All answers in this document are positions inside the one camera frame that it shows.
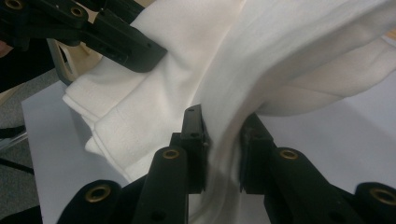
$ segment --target white cloth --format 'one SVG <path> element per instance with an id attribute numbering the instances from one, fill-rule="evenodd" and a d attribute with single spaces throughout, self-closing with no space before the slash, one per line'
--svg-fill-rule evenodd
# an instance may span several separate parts
<path id="1" fill-rule="evenodd" d="M 380 36 L 396 1 L 157 1 L 133 22 L 168 50 L 149 73 L 108 59 L 64 100 L 92 128 L 89 151 L 130 181 L 201 104 L 212 139 L 207 191 L 191 196 L 190 223 L 238 216 L 237 134 L 248 114 L 291 115 L 364 91 L 396 67 Z"/>

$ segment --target black cable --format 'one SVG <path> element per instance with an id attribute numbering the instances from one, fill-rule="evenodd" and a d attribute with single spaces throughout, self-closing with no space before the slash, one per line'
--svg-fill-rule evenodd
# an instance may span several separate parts
<path id="1" fill-rule="evenodd" d="M 24 172 L 26 172 L 28 174 L 31 174 L 31 175 L 35 174 L 35 170 L 34 169 L 32 169 L 30 167 L 27 167 L 27 166 L 24 166 L 24 165 L 17 164 L 16 162 L 13 162 L 13 161 L 7 161 L 7 160 L 4 160 L 4 159 L 0 158 L 0 165 L 5 165 L 5 166 L 8 166 L 10 168 L 14 168 L 14 169 L 17 169 L 17 170 L 20 170 L 20 171 L 24 171 Z"/>

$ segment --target gray floor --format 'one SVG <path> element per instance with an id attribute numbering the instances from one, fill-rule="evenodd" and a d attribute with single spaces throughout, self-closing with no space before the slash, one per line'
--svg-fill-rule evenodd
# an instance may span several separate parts
<path id="1" fill-rule="evenodd" d="M 25 83 L 12 97 L 0 105 L 0 128 L 24 124 L 21 102 L 58 81 L 54 70 Z M 32 167 L 27 140 L 0 151 L 0 158 Z M 25 172 L 0 165 L 0 219 L 39 204 L 35 178 Z"/>

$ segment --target brass screw insert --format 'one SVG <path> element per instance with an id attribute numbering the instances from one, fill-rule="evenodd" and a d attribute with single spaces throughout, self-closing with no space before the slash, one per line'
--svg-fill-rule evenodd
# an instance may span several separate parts
<path id="1" fill-rule="evenodd" d="M 99 203 L 107 198 L 107 196 L 110 195 L 110 192 L 111 187 L 109 185 L 98 185 L 88 190 L 85 194 L 85 200 L 89 203 Z"/>
<path id="2" fill-rule="evenodd" d="M 291 150 L 285 149 L 285 150 L 280 151 L 279 154 L 281 157 L 283 157 L 287 160 L 297 160 L 298 159 L 298 154 Z"/>
<path id="3" fill-rule="evenodd" d="M 396 206 L 396 195 L 385 189 L 370 189 L 370 194 L 381 203 Z"/>
<path id="4" fill-rule="evenodd" d="M 23 9 L 23 2 L 20 0 L 6 0 L 6 6 L 14 10 Z"/>
<path id="5" fill-rule="evenodd" d="M 84 15 L 81 8 L 79 8 L 79 7 L 72 7 L 72 8 L 70 8 L 70 11 L 76 17 L 82 17 Z"/>
<path id="6" fill-rule="evenodd" d="M 177 150 L 175 150 L 175 149 L 169 149 L 169 150 L 166 150 L 163 153 L 163 157 L 168 159 L 168 160 L 172 160 L 174 158 L 177 158 L 179 155 L 180 155 L 180 153 Z"/>

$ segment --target black mount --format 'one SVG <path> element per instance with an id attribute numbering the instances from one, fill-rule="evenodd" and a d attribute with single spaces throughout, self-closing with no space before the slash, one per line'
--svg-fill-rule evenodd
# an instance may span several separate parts
<path id="1" fill-rule="evenodd" d="M 0 39 L 28 50 L 30 38 L 54 38 L 68 45 L 86 45 L 132 71 L 148 72 L 166 53 L 129 24 L 144 9 L 132 0 L 79 0 L 99 11 L 94 23 L 71 0 L 0 0 Z"/>
<path id="2" fill-rule="evenodd" d="M 273 224 L 396 223 L 396 189 L 331 185 L 301 152 L 276 147 L 253 114 L 241 130 L 241 191 L 261 194 Z M 205 189 L 208 135 L 199 105 L 186 110 L 181 133 L 155 154 L 148 174 L 125 188 L 106 180 L 82 188 L 58 223 L 188 223 L 188 194 Z"/>

